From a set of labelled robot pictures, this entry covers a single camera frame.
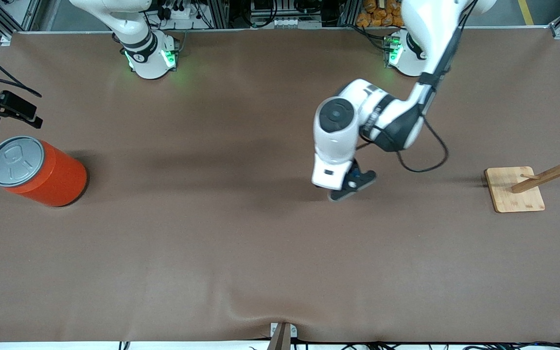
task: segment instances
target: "wooden stick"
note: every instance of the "wooden stick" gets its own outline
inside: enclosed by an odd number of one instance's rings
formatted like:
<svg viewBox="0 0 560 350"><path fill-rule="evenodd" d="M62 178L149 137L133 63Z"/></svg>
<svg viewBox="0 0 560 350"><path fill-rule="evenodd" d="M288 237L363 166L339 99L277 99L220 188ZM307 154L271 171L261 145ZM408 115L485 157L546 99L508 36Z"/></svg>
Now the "wooden stick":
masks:
<svg viewBox="0 0 560 350"><path fill-rule="evenodd" d="M547 169L543 173L537 174L539 179L528 179L520 182L519 184L511 186L512 193L522 193L531 188L535 188L541 184L545 184L548 181L554 180L560 177L560 164L553 168Z"/></svg>
<svg viewBox="0 0 560 350"><path fill-rule="evenodd" d="M540 178L537 175L526 175L526 174L520 174L520 177L524 177L525 179L535 179L535 180Z"/></svg>

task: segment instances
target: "silver lid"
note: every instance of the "silver lid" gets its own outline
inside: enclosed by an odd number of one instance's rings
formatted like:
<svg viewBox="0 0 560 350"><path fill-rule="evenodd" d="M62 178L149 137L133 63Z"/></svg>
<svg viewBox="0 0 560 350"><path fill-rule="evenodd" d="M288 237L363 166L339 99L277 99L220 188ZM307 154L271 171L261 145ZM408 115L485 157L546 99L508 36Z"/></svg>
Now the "silver lid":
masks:
<svg viewBox="0 0 560 350"><path fill-rule="evenodd" d="M42 168L45 150L33 137L13 137L0 143L0 186L20 186Z"/></svg>

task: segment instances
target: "wooden stand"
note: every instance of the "wooden stand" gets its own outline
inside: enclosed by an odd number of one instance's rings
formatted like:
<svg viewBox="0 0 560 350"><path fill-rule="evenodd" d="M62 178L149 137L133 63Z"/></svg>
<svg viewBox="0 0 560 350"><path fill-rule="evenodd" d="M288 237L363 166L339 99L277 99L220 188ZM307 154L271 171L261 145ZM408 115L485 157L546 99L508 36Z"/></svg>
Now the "wooden stand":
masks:
<svg viewBox="0 0 560 350"><path fill-rule="evenodd" d="M529 166L489 168L485 177L496 212L535 212L546 207L537 187L560 177L560 164L535 175Z"/></svg>

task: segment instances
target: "orange can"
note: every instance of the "orange can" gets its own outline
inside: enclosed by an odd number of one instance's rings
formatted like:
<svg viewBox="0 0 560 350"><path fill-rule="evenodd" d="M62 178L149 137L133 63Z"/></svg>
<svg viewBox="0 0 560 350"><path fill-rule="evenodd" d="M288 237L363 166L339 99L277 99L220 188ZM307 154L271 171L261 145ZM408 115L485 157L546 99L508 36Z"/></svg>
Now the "orange can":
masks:
<svg viewBox="0 0 560 350"><path fill-rule="evenodd" d="M33 137L13 137L0 144L0 186L50 207L75 201L86 187L84 165Z"/></svg>

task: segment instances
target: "robotic arm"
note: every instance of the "robotic arm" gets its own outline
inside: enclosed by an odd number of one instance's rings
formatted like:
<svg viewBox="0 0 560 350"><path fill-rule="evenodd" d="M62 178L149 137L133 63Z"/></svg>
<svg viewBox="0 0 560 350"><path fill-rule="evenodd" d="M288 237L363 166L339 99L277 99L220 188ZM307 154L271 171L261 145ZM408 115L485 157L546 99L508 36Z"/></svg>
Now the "robotic arm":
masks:
<svg viewBox="0 0 560 350"><path fill-rule="evenodd" d="M358 136L386 152L409 148L424 123L438 85L451 68L461 37L464 9L484 13L495 0L404 0L402 17L413 40L426 53L423 72L407 100L402 101L358 79L323 101L314 120L313 184L331 189L340 201L375 181L375 172L361 173L355 161Z"/></svg>
<svg viewBox="0 0 560 350"><path fill-rule="evenodd" d="M156 79L176 68L178 52L174 38L151 31L144 15L151 0L70 0L99 18L118 37L133 71L145 79Z"/></svg>

